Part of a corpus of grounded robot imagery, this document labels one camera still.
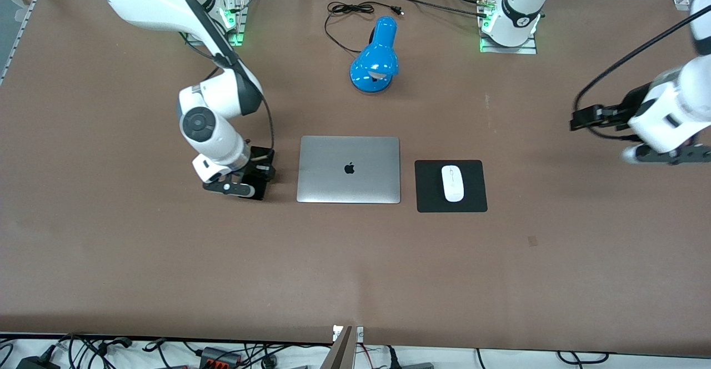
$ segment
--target white mouse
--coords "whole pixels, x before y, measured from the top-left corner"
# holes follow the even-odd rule
[[[442,185],[444,198],[449,202],[459,202],[464,198],[464,182],[459,167],[448,164],[442,167]]]

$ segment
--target lamp shade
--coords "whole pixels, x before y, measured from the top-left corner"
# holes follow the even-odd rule
[[[373,30],[373,40],[351,64],[353,85],[366,93],[384,90],[399,73],[398,55],[393,45],[398,23],[392,17],[378,19]]]

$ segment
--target brown table surface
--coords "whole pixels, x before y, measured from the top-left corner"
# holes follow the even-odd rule
[[[373,344],[711,354],[710,167],[630,166],[567,129],[577,91],[684,12],[548,0],[521,56],[479,53],[472,17],[378,0],[406,11],[401,72],[364,95],[323,34],[330,1],[249,13],[278,171],[252,202],[203,191],[178,130],[208,60],[104,0],[39,0],[0,88],[0,328],[328,342],[351,323]],[[330,30],[357,48],[373,20]],[[684,29],[584,104],[693,56]],[[264,111],[233,123],[268,143]],[[297,203],[304,135],[398,136],[401,203]],[[417,159],[481,159],[488,212],[419,214]]]

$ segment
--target mouse pad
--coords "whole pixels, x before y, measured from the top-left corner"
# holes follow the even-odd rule
[[[462,172],[464,198],[449,202],[444,198],[442,167],[454,164]],[[415,161],[414,183],[418,212],[486,212],[487,190],[481,161]]]

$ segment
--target laptop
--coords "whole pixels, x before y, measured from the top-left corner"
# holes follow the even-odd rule
[[[304,136],[297,201],[398,204],[397,137]]]

